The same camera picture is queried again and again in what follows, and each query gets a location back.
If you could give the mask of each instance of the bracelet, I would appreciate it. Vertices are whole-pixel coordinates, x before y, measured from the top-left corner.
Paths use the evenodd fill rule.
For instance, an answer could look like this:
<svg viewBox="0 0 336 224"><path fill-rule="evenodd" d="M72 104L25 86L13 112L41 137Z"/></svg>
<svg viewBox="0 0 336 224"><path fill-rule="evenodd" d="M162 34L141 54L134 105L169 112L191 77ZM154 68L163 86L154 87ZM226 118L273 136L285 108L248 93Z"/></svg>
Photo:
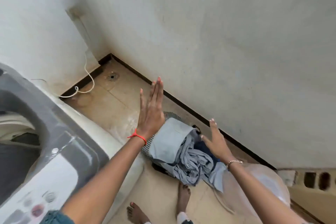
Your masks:
<svg viewBox="0 0 336 224"><path fill-rule="evenodd" d="M227 165L226 165L226 168L229 170L229 166L233 163L233 162L239 162L241 164L243 164L243 162L241 160L232 160L230 161Z"/></svg>
<svg viewBox="0 0 336 224"><path fill-rule="evenodd" d="M137 129L135 129L134 133L132 135L130 135L128 138L131 138L131 137L134 137L134 136L140 137L142 140L145 141L145 145L147 145L147 140L145 139L145 137L139 136L137 134Z"/></svg>

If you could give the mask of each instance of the person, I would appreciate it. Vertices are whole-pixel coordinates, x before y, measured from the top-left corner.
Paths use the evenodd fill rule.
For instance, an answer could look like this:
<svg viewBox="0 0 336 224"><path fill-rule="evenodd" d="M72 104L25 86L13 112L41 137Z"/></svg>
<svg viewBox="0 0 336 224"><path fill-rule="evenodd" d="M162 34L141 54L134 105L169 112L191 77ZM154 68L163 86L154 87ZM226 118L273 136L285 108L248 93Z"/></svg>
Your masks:
<svg viewBox="0 0 336 224"><path fill-rule="evenodd" d="M133 161L165 122L162 112L163 82L152 83L147 101L140 90L141 109L136 133L84 187L74 194L60 211L50 211L43 224L101 224L120 189ZM210 120L212 139L201 136L211 152L226 165L264 224L305 224L306 222L274 196L254 176L244 169L228 148L216 122ZM176 218L178 224L191 224L186 214L190 198L188 186L179 184ZM127 208L134 224L149 224L150 220L135 203Z"/></svg>

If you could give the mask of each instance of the person's left hand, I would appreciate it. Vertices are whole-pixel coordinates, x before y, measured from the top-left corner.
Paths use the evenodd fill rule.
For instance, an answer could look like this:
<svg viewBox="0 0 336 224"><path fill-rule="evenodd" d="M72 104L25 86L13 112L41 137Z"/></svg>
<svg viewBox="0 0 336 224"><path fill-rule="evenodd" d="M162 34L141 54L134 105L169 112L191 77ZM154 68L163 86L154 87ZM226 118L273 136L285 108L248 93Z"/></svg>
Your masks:
<svg viewBox="0 0 336 224"><path fill-rule="evenodd" d="M160 77L156 82L152 82L147 101L145 101L143 90L140 89L140 115L136 132L146 140L156 134L165 123L162 100L163 81Z"/></svg>

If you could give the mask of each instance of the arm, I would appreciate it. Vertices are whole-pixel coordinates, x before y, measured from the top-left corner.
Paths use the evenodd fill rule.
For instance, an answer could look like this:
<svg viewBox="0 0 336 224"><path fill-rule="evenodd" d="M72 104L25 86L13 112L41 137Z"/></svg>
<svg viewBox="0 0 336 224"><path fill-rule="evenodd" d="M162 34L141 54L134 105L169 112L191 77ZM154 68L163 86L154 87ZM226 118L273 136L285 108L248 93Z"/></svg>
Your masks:
<svg viewBox="0 0 336 224"><path fill-rule="evenodd" d="M160 78L156 83L152 83L146 103L142 89L140 90L141 110L137 134L146 140L157 133L164 124L162 99L163 82ZM145 141L140 137L129 139L106 166L65 203L61 211L75 224L100 224L144 145Z"/></svg>
<svg viewBox="0 0 336 224"><path fill-rule="evenodd" d="M228 164L236 158L232 155L228 148L223 135L217 128L216 122L210 120L210 128L212 140L205 136L202 140L206 143L211 152L219 158L224 164ZM238 163L233 162L229 166L229 170L237 180L241 189L253 206L255 212L263 223L267 224L303 224L306 223L301 217L285 205L280 199L273 195L262 183L260 183L253 175L244 169Z"/></svg>

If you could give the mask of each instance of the red string bracelet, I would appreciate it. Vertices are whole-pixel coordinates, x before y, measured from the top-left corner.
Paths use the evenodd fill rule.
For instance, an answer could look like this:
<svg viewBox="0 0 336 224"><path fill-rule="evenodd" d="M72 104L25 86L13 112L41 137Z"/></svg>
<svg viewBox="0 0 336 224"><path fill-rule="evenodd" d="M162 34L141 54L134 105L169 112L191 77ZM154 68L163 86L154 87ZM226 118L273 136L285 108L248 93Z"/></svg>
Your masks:
<svg viewBox="0 0 336 224"><path fill-rule="evenodd" d="M139 136L137 134L137 129L135 129L134 133L131 136L129 136L128 138L131 138L131 137L134 137L134 136L140 137L142 140L145 141L145 145L147 144L147 140L145 139L145 137Z"/></svg>

